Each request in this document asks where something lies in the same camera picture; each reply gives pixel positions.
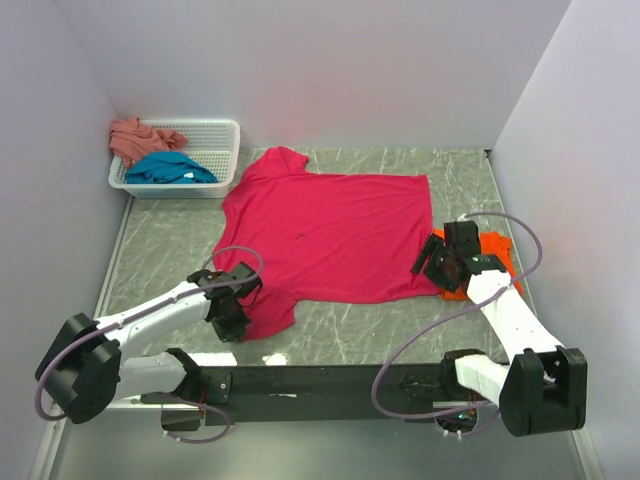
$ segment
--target t-shirt sleeve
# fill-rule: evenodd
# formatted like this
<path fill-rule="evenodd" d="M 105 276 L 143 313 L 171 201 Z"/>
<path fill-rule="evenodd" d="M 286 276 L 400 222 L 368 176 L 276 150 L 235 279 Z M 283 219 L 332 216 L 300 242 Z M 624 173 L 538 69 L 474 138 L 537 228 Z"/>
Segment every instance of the t-shirt sleeve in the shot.
<path fill-rule="evenodd" d="M 242 303 L 251 303 L 252 295 Z M 244 312 L 251 320 L 246 340 L 258 340 L 270 337 L 293 325 L 293 309 L 296 300 L 278 289 L 265 286 L 251 306 L 245 306 Z"/>
<path fill-rule="evenodd" d="M 296 173 L 305 173 L 309 157 L 286 147 L 268 149 L 260 159 L 249 166 L 242 176 L 249 177 L 283 177 Z"/>

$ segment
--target laundry basket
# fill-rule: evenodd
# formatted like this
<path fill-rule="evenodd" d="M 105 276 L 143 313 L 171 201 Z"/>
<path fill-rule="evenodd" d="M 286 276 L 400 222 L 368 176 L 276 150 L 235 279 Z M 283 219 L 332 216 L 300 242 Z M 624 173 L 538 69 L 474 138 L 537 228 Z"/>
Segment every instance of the laundry basket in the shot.
<path fill-rule="evenodd" d="M 143 120 L 153 128 L 169 128 L 184 135 L 189 143 L 183 152 L 211 171 L 219 183 L 130 184 L 124 177 L 127 169 L 115 156 L 109 171 L 109 184 L 138 198 L 222 198 L 238 164 L 240 125 L 233 120 Z"/>

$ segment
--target marble surface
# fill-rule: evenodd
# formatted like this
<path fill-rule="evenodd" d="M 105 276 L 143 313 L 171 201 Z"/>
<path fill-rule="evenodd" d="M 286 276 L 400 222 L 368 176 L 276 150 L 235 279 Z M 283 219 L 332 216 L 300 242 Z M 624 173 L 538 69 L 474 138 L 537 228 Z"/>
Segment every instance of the marble surface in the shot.
<path fill-rule="evenodd" d="M 318 173 L 426 173 L 435 226 L 465 212 L 503 210 L 482 150 L 297 150 L 310 157 L 307 168 Z M 235 182 L 263 151 L 241 150 Z M 220 204 L 220 200 L 135 199 L 107 280 L 102 313 L 116 313 L 147 301 L 197 270 L 224 230 Z M 476 221 L 481 231 L 510 235 L 502 218 L 478 217 Z M 296 324 L 268 339 L 223 344 L 213 328 L 202 322 L 157 339 L 145 353 L 156 354 L 175 346 L 190 353 L 232 353 L 238 365 L 378 363 L 417 329 L 462 306 L 460 302 L 443 302 L 438 296 L 379 305 L 303 301 L 295 309 Z M 489 323 L 477 312 L 426 334 L 399 361 L 438 362 L 448 350 L 472 347 L 494 360 L 506 360 Z"/>

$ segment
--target blue cloth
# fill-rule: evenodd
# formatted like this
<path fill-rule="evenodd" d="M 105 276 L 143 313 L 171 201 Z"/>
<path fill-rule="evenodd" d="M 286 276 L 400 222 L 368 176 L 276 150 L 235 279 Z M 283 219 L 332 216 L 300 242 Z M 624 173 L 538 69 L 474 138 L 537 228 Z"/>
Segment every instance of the blue cloth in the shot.
<path fill-rule="evenodd" d="M 218 183 L 216 176 L 181 152 L 153 152 L 126 171 L 127 183 Z"/>

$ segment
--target t-shirt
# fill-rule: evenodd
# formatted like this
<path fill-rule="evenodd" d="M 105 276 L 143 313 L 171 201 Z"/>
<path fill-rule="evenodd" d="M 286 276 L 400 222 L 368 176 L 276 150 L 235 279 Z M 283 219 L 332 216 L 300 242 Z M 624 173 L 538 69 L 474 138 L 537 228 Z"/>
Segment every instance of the t-shirt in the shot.
<path fill-rule="evenodd" d="M 247 340 L 292 325 L 299 300 L 381 303 L 439 293 L 410 272 L 431 233 L 426 175 L 316 174 L 305 170 L 308 161 L 271 148 L 222 203 L 227 224 L 214 251 L 250 247 L 265 263 L 263 289 L 243 301 Z M 224 252 L 215 265 L 240 261 L 258 267 L 244 251 Z"/>

